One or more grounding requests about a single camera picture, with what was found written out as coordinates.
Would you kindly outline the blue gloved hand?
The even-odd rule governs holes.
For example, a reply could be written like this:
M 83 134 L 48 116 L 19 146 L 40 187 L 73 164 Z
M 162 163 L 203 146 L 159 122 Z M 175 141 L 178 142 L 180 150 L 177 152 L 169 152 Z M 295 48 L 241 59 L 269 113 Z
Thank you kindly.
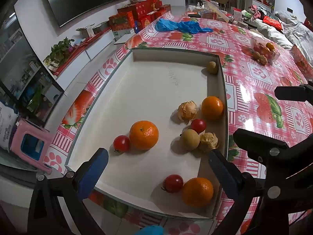
M 138 230 L 134 235 L 163 235 L 164 229 L 158 225 L 151 225 Z

